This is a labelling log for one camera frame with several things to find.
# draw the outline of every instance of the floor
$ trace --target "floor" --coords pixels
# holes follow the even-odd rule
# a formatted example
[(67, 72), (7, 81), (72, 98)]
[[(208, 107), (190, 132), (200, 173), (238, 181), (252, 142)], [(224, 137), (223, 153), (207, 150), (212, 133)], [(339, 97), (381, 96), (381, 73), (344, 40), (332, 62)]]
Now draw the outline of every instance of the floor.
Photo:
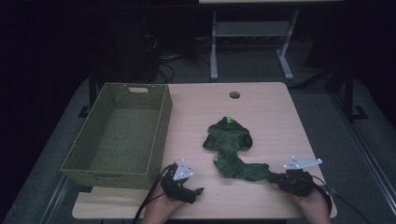
[[(314, 76), (319, 69), (304, 67), (310, 49), (309, 40), (294, 40), (287, 54), (293, 80), (286, 80), (276, 58), (279, 42), (263, 42), (261, 49), (224, 50), (218, 56), (219, 79), (216, 82), (284, 82), (292, 87)], [(164, 61), (153, 83), (202, 83), (210, 81), (209, 54), (204, 50), (199, 59), (180, 58)], [(343, 111), (343, 91), (325, 91), (329, 77), (324, 77), (303, 90), (290, 91), (311, 146), (318, 158), (329, 187), (361, 211), (371, 223), (396, 223), (395, 211), (385, 196), (383, 178), (377, 178), (378, 167), (391, 186), (396, 186), (393, 160), (396, 158), (396, 131), (376, 107), (367, 89), (355, 81), (354, 105), (359, 105), (368, 119), (349, 122)], [(5, 224), (16, 223), (130, 223), (131, 220), (77, 220), (72, 209), (77, 195), (89, 191), (61, 174), (59, 168), (84, 122), (78, 114), (89, 104), (88, 82), (81, 83), (43, 150), (20, 195), (11, 208)], [(363, 223), (353, 208), (333, 197), (338, 210), (334, 224)], [(266, 223), (244, 220), (243, 223)], [(303, 219), (287, 220), (288, 224), (306, 223)]]

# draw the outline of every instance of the basket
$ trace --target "basket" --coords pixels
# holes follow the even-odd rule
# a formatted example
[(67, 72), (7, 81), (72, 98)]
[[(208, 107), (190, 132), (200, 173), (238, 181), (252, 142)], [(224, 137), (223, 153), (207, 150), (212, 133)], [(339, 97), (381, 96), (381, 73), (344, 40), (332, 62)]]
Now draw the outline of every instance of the basket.
[(105, 84), (61, 171), (82, 186), (149, 189), (171, 111), (167, 85)]

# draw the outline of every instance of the light wood table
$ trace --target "light wood table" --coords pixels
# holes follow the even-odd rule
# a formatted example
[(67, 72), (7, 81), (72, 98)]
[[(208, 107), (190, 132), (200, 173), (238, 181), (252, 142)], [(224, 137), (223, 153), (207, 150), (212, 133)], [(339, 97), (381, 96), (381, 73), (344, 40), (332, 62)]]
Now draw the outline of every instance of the light wood table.
[[(172, 84), (169, 89), (174, 105), (163, 167), (185, 159), (194, 176), (184, 186), (205, 188), (194, 204), (187, 203), (172, 218), (287, 219), (303, 216), (283, 191), (266, 180), (251, 183), (223, 178), (213, 163), (216, 152), (202, 146), (207, 128), (230, 116), (249, 129), (253, 138), (249, 151), (238, 152), (246, 163), (265, 162), (270, 171), (284, 173), (283, 165), (291, 155), (315, 158), (283, 83)], [(238, 91), (240, 98), (232, 99), (231, 91)], [(305, 170), (323, 179), (318, 166)], [(133, 218), (147, 193), (139, 189), (95, 187), (91, 193), (78, 195), (73, 216)]]

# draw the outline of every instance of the dark green garment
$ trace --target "dark green garment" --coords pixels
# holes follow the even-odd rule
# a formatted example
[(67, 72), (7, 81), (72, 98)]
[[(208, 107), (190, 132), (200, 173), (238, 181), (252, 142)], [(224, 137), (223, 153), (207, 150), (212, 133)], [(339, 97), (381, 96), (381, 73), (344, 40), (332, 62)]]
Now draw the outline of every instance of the dark green garment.
[(226, 178), (259, 181), (270, 176), (265, 163), (244, 163), (239, 159), (237, 151), (249, 150), (253, 145), (248, 129), (230, 117), (224, 117), (208, 129), (209, 135), (204, 148), (218, 151), (214, 163), (219, 172)]

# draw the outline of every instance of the dark background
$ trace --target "dark background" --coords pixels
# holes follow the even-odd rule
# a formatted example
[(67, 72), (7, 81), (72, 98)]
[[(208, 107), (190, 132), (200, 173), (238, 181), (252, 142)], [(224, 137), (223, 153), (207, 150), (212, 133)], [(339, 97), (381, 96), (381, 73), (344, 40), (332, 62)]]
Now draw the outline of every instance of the dark background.
[[(139, 17), (104, 13), (101, 2), (0, 3), (0, 220), (73, 93), (92, 71), (99, 83), (150, 82), (154, 78), (155, 55), (146, 52)], [(315, 10), (302, 13), (294, 35), (316, 39), (308, 66), (353, 66), (355, 77), (368, 87), (379, 108), (396, 126), (396, 74), (392, 69), (396, 64), (395, 7), (388, 2), (356, 2), (348, 1), (341, 9), (330, 10), (320, 23), (312, 21), (317, 16)], [(161, 27), (155, 32), (165, 45), (193, 56), (193, 39), (207, 32), (198, 24), (203, 24), (202, 20), (210, 22), (211, 14), (200, 15), (204, 18), (196, 22), (190, 13), (158, 13), (154, 19), (163, 23), (151, 25)], [(175, 26), (177, 21), (184, 22)], [(178, 39), (170, 35), (181, 31), (184, 33)], [(125, 34), (134, 41), (123, 39)]]

